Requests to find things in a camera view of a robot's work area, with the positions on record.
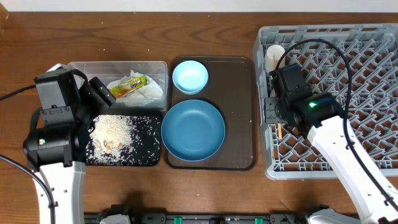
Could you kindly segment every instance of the blue bowl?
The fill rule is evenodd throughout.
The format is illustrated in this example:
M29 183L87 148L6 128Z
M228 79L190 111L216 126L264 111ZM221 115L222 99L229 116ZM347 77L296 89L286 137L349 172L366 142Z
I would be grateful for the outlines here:
M185 161L212 156L225 138L220 112L202 100L187 100L173 106L163 119L162 140L167 150Z
M173 71L174 85L183 93L193 95L205 87L209 74L204 65L196 61L185 61Z

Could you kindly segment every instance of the white cylinder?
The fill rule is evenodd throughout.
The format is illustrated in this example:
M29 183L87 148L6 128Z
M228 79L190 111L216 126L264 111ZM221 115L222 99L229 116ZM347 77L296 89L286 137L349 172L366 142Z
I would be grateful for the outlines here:
M285 53L285 49L278 44L271 45L266 52L264 60L266 62L266 72L275 70L276 64L278 63L281 56ZM279 68L285 66L285 59L283 59L279 65Z

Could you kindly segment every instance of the brown tray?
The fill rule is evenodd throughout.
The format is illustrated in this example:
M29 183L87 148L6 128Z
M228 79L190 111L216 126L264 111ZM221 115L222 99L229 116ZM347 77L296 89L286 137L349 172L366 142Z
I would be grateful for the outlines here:
M180 56L172 62L170 76L186 60L204 64L208 82L195 95L186 95L173 84L169 105L193 99L211 103L224 117L226 136L220 149L203 161L184 161L166 150L166 163L176 169L249 170L257 161L253 63L246 57Z

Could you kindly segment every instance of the gray lattice rack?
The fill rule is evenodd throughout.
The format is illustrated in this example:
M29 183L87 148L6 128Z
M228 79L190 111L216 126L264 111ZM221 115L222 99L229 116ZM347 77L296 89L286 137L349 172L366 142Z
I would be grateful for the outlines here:
M272 44L285 49L305 39L322 38L346 55L353 73L349 120L369 155L385 176L398 176L398 24L356 24L262 27L254 43L253 57L261 111L264 172L270 179L336 178L329 163L303 137L295 138L265 122L264 100L271 83L264 70L264 56ZM287 64L299 63L314 93L328 91L345 104L347 70L331 47L307 43L287 56Z

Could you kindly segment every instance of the white backdrop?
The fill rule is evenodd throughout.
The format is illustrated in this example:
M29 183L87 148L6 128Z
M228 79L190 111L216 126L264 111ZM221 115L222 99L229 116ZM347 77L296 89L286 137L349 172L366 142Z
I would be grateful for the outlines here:
M398 12L398 0L0 0L0 2L8 11Z

